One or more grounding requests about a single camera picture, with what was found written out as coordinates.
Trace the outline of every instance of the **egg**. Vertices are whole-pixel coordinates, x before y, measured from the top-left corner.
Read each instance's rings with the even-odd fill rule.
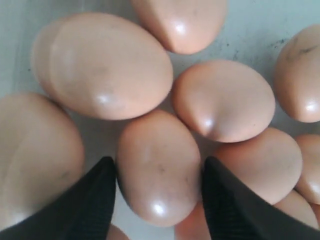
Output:
[[[51,203],[84,172],[84,146],[68,115],[48,98],[0,100],[0,230]]]
[[[295,35],[282,49],[274,90],[283,110],[295,120],[320,121],[320,24]]]
[[[199,202],[190,215],[174,227],[175,240],[211,240],[205,210]]]
[[[211,44],[228,11],[227,0],[131,0],[143,26],[177,54],[194,54]]]
[[[200,152],[187,127],[170,113],[157,109],[129,123],[115,162],[124,199],[151,225],[176,225],[199,200]]]
[[[311,207],[320,226],[320,205],[311,203]]]
[[[297,191],[310,203],[320,204],[320,136],[300,135],[295,138],[303,158]]]
[[[274,206],[310,227],[319,228],[317,218],[310,204],[294,190]]]
[[[44,27],[31,62],[41,86],[57,102],[104,120],[153,110],[173,83],[173,67],[161,44],[140,26],[104,13],[79,13]]]
[[[129,238],[117,226],[110,224],[106,240],[129,240]]]
[[[272,127],[250,140],[222,144],[213,155],[272,205],[292,191],[302,172],[298,144],[285,132]]]
[[[250,67],[214,60],[191,66],[177,78],[172,105],[192,130],[213,141],[234,143],[265,130],[276,101],[270,85]]]

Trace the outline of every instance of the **black plastic finger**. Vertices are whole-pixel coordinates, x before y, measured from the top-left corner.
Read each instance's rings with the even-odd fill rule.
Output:
[[[0,240],[106,240],[115,198],[115,164],[104,157],[55,202],[0,232]]]
[[[213,240],[320,240],[320,231],[268,204],[216,158],[207,158],[202,180]]]

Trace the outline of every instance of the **white surface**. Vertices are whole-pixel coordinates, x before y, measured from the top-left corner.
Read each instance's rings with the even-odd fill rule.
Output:
[[[253,67],[271,83],[281,47],[302,28],[320,23],[319,10],[319,0],[230,0],[225,26],[210,47],[191,56],[171,54],[175,74],[194,63],[224,58]],[[50,21],[83,11],[114,13],[137,21],[129,0],[0,0],[0,97],[22,90],[41,92],[30,71],[34,37]],[[169,102],[162,107],[169,110]],[[125,121],[99,121],[76,114],[73,117],[86,145],[87,168],[101,156],[114,156],[115,142]],[[295,122],[279,107],[272,125],[294,136],[317,132],[317,124]],[[210,154],[212,144],[196,138],[203,155]],[[132,240],[174,239],[172,228],[152,227],[134,215],[119,192],[113,221]]]

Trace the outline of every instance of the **brown egg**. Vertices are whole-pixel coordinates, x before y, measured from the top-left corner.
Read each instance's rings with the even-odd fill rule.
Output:
[[[275,67],[274,90],[292,118],[320,121],[320,24],[294,36],[282,49]]]
[[[55,100],[105,120],[151,111],[173,83],[161,44],[140,26],[103,13],[75,14],[45,27],[34,43],[32,65]]]
[[[302,172],[298,144],[288,134],[272,127],[250,140],[222,144],[214,156],[270,204],[287,196]]]
[[[36,93],[0,100],[0,230],[57,198],[83,175],[84,147],[67,114]]]
[[[211,240],[205,210],[199,202],[191,214],[174,228],[175,240]]]
[[[311,208],[315,214],[315,217],[318,221],[318,225],[320,226],[320,205],[311,203]]]
[[[257,136],[268,127],[276,108],[264,78],[250,67],[228,60],[187,69],[174,84],[172,104],[191,129],[223,143]]]
[[[290,192],[288,196],[274,206],[310,227],[319,228],[317,218],[310,204],[296,191]]]
[[[303,158],[297,191],[310,203],[320,204],[320,136],[300,135],[295,138]]]
[[[197,143],[186,126],[167,112],[155,110],[126,126],[116,165],[125,200],[152,225],[176,225],[199,200]]]
[[[106,240],[129,240],[129,238],[118,227],[110,224]]]
[[[216,38],[227,15],[227,0],[131,0],[142,24],[164,47],[194,54]]]

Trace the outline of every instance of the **textured black surface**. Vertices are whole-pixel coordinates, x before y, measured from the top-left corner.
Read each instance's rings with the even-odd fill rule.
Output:
[[[213,240],[320,240],[320,231],[265,202],[216,158],[205,161],[202,181]]]
[[[116,198],[116,168],[103,158],[70,190],[0,240],[106,240]]]

